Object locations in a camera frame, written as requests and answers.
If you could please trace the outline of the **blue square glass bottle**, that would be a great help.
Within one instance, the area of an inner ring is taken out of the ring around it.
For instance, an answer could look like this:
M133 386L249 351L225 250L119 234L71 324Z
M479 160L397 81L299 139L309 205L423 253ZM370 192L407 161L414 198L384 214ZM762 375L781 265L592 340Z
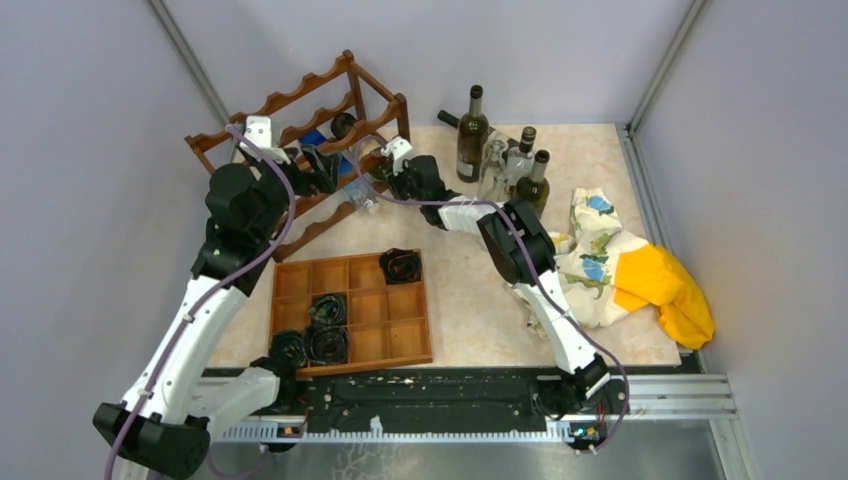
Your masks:
M328 138L320 130L311 130L299 138L301 144L309 144L320 146L328 143ZM339 175L353 173L354 168L351 164L353 152L351 150L344 151L341 156L342 160L339 166ZM367 184L373 184L375 178L370 173L365 173L361 178L353 180L347 184L342 192L347 196L347 199L356 209L364 209L368 213L375 213L380 204L375 196L372 195L367 187Z

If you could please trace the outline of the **dark wine bottle beige label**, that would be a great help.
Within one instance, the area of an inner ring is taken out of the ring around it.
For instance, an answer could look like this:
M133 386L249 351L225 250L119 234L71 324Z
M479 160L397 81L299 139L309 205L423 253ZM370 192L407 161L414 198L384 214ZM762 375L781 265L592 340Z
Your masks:
M336 139L346 137L353 129L357 118L347 112L342 112L336 115L330 122L330 131ZM373 139L366 140L361 143L359 153L354 152L354 146L351 145L348 149L342 152L342 161L339 166L339 173L346 175L354 171L354 163L362 157L371 154L373 151L379 152L382 145ZM368 172L368 175L377 181L383 182L386 179L384 164L380 163Z

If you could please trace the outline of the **brown wooden wine rack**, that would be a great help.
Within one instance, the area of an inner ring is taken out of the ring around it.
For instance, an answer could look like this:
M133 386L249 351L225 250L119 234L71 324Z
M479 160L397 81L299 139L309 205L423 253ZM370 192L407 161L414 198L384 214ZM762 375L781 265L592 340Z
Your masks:
M345 50L339 55L332 67L323 74L307 73L300 81L300 84L295 90L289 93L273 92L265 100L264 105L256 112L250 115L266 115L270 116L283 110L285 107L292 105L304 98L313 91L318 90L324 85L330 83L338 77L346 76L349 87L348 91L342 97L341 102L331 108L322 107L315 110L312 118L301 126L286 126L282 128L280 133L276 135L278 145L287 147L294 141L299 141L304 135L312 131L318 131L320 127L329 125L331 120L350 109L355 110L354 125L348 135L342 136L339 140L318 145L322 152L328 151L344 151L349 147L353 147L354 143L365 138L366 135L373 134L377 140L385 141L385 137L378 131L386 126L391 121L397 123L398 131L406 140L411 140L410 124L407 107L407 99L402 93L392 92L381 81L374 77L369 71L362 67L355 60L354 54L350 50ZM378 95L387 101L387 105L379 116L369 117L365 106L365 97L363 94L362 83L368 85ZM214 149L218 145L230 140L232 137L229 133L221 131L215 134L197 134L194 136L185 137L185 141L200 160L204 168L210 173L215 171L210 160L206 156L206 152ZM355 181L356 172L340 175L338 178L338 187L333 192L343 189L347 185ZM297 199L297 214L295 219L302 218L310 210L314 209L321 202L331 198L330 193L318 193L312 197L299 197ZM357 210L354 203L351 201L341 200L335 211L327 219L316 221L304 227L303 233L295 235L291 243L282 244L273 254L276 262L281 263L291 255L301 250L308 243L315 240L319 235L325 233L332 226L338 224L346 217L350 216Z

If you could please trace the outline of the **dark wine bottle grey label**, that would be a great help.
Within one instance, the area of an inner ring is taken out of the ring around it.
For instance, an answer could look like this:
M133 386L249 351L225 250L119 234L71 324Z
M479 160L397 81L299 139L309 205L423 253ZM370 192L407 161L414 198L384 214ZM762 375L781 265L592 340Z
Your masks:
M465 183L479 180L480 165L488 138L489 121L482 112L484 89L481 85L470 88L468 111L460 118L457 131L458 178Z

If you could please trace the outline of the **wooden compartment tray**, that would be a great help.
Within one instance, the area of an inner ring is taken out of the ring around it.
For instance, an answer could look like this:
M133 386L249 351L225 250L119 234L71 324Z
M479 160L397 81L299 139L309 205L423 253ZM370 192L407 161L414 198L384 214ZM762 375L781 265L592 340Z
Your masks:
M270 304L268 349L284 330L303 333L314 326L309 309L315 297L347 298L349 358L338 365L314 365L307 358L298 376L318 377L429 363L433 359L424 283L387 285L378 258L383 252L282 263L276 266Z

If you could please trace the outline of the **clear glass bottle front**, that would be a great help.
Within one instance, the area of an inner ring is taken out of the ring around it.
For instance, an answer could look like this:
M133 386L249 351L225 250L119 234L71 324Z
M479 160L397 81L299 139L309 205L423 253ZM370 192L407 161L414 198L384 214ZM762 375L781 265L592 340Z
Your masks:
M493 203L506 203L511 196L508 192L508 177L504 173L497 173L493 177L492 185L481 196L481 199Z

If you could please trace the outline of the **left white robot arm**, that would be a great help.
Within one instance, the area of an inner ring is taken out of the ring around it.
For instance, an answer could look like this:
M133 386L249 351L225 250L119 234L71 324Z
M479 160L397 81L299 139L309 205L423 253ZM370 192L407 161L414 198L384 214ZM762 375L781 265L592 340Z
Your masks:
M297 212L297 197L323 187L286 150L241 144L247 164L211 176L210 218L181 306L138 379L117 403L100 404L93 425L110 446L106 479L158 473L191 477L210 445L252 412L292 411L293 370L261 357L214 393L195 395L224 331L255 289Z

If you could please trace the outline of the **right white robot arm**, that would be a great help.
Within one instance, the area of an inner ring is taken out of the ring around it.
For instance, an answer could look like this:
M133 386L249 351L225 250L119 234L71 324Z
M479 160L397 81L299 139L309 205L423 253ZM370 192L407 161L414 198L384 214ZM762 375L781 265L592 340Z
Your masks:
M431 155L385 155L386 180L400 204L417 206L428 224L480 237L503 280L528 302L564 372L563 398L576 412L590 411L610 380L597 346L573 318L554 259L555 245L524 200L495 203L448 189Z

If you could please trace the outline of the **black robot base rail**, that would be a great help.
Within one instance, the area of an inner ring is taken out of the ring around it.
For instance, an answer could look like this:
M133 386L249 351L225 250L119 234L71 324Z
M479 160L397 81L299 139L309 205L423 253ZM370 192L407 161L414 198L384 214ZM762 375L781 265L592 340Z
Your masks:
M406 368L304 379L291 406L255 411L219 442L554 443L597 452L628 422L730 420L720 375L637 369L588 400L551 368Z

